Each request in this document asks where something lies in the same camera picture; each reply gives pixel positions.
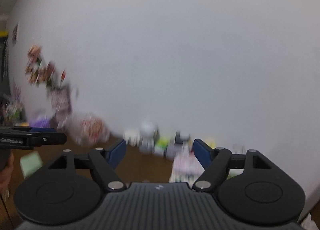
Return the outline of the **person's left hand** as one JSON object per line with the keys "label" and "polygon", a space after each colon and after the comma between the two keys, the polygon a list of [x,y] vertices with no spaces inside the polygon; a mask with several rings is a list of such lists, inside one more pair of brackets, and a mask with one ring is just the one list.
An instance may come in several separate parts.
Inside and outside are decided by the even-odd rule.
{"label": "person's left hand", "polygon": [[10,182],[14,170],[14,154],[11,152],[5,168],[0,173],[0,192],[4,192]]}

